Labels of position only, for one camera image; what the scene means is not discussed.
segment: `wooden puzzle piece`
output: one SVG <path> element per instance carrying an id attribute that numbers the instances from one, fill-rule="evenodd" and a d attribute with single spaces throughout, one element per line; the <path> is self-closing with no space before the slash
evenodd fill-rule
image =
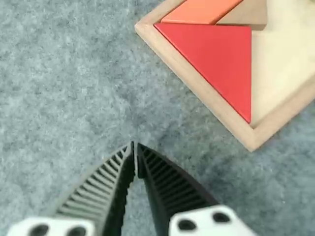
<path id="1" fill-rule="evenodd" d="M 165 23 L 155 27 L 249 123 L 251 28 Z"/>
<path id="2" fill-rule="evenodd" d="M 186 0 L 162 18 L 161 22 L 213 25 L 241 1 L 242 0 Z"/>
<path id="3" fill-rule="evenodd" d="M 243 0 L 223 16 L 217 25 L 243 25 L 251 26 L 252 30 L 263 30 L 267 22 L 267 0 Z"/>

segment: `tangram piece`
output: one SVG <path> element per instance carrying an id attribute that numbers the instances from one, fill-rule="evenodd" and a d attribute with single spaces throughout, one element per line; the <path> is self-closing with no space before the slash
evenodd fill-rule
<path id="1" fill-rule="evenodd" d="M 242 0 L 187 0 L 162 19 L 162 23 L 215 24 Z"/>
<path id="2" fill-rule="evenodd" d="M 251 28 L 164 23 L 155 27 L 250 123 Z"/>

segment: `orange piece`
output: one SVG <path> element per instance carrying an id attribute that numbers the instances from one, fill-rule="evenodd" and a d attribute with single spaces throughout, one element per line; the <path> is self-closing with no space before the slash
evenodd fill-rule
<path id="1" fill-rule="evenodd" d="M 166 15 L 161 22 L 214 25 L 241 1 L 242 0 L 187 0 Z"/>

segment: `wooden frame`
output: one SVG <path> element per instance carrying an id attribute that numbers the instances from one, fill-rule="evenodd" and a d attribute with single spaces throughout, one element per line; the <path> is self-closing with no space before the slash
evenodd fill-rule
<path id="1" fill-rule="evenodd" d="M 135 25 L 135 30 L 220 122 L 249 151 L 254 151 L 315 99 L 315 74 L 255 127 L 252 127 L 154 27 L 155 23 L 184 1 L 164 1 L 143 17 Z"/>

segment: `beige wooden board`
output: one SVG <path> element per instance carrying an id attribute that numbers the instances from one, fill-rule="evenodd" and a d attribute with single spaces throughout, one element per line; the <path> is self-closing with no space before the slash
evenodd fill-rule
<path id="1" fill-rule="evenodd" d="M 315 99 L 314 3 L 268 1 L 269 24 L 265 30 L 253 32 L 249 125 L 153 26 L 183 1 L 164 1 L 135 29 L 225 127 L 253 151 Z"/>
<path id="2" fill-rule="evenodd" d="M 222 17 L 217 25 L 251 26 L 263 30 L 268 22 L 267 0 L 243 0 Z"/>
<path id="3" fill-rule="evenodd" d="M 315 3 L 270 0 L 268 11 L 252 34 L 253 127 L 315 74 Z"/>

